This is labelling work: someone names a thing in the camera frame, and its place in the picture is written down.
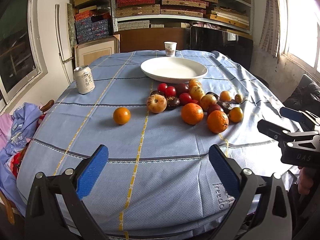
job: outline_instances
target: red cherry tomato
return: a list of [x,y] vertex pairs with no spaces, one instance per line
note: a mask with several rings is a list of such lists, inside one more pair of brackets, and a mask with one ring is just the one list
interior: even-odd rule
[[166,83],[161,83],[158,85],[158,91],[161,91],[161,92],[165,92],[165,90],[167,89],[168,85]]
[[194,103],[194,104],[199,105],[199,102],[198,102],[197,100],[194,100],[194,99],[193,99],[193,100],[191,100],[191,101],[190,101],[190,103]]
[[166,88],[164,94],[165,94],[166,97],[175,97],[177,92],[176,92],[176,89],[174,87],[170,86],[170,87]]
[[191,101],[192,101],[191,95],[189,95],[188,93],[182,93],[182,94],[179,96],[179,99],[180,99],[180,103],[181,103],[183,106],[186,105],[186,104],[191,103]]

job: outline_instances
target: white window frame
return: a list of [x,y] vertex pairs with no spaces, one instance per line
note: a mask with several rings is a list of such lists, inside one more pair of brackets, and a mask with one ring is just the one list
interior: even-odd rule
[[280,51],[283,55],[285,55],[288,59],[290,59],[292,62],[306,70],[308,73],[310,73],[312,76],[316,77],[317,79],[320,79],[320,73],[317,71],[317,65],[319,61],[319,51],[320,51],[320,24],[319,21],[317,22],[317,35],[318,35],[318,41],[317,41],[317,52],[316,52],[316,60],[315,65],[312,67],[294,54],[289,52],[289,39],[288,39],[288,0],[279,0],[280,2],[280,29],[281,32],[285,33],[286,35],[282,35],[282,38],[280,40]]
[[0,92],[3,98],[0,100],[0,111],[8,108],[10,104],[14,105],[35,83],[48,73],[39,37],[37,3],[38,0],[28,0],[27,13],[31,57],[33,57],[36,68],[20,80],[9,92],[6,92],[0,78]]

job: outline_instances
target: patterned curtain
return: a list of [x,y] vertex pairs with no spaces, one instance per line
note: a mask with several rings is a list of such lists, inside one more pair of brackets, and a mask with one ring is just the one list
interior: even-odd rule
[[259,47],[277,57],[280,40],[280,14],[278,0],[267,0],[266,14]]

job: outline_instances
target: blue plaid tablecloth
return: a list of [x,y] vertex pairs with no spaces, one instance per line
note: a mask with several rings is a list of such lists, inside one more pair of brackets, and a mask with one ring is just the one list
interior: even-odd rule
[[[299,125],[279,115],[282,104],[270,90],[216,51],[177,51],[177,57],[208,68],[201,80],[205,92],[244,95],[243,103],[233,104],[242,108],[243,121],[215,135],[206,118],[195,126],[184,123],[181,108],[161,114],[147,111],[146,99],[159,82],[146,77],[140,65],[164,56],[164,51],[103,56],[90,65],[92,92],[80,95],[72,82],[46,115],[23,159],[17,186],[25,200],[37,172],[49,176],[75,168],[100,144],[108,147],[109,160],[83,201],[113,238],[181,240],[216,227],[234,198],[208,160],[213,144],[257,175],[283,174],[289,187],[286,172],[291,166],[281,163],[277,142],[260,134],[257,122],[265,119],[291,131]],[[131,120],[123,126],[112,119],[120,106],[131,111]],[[69,228],[76,231],[61,198],[59,202]]]

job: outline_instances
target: human hand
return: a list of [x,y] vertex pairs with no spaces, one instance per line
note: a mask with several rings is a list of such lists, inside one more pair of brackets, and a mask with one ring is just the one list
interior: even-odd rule
[[313,185],[313,180],[306,174],[306,168],[298,168],[300,169],[298,192],[301,195],[308,195]]

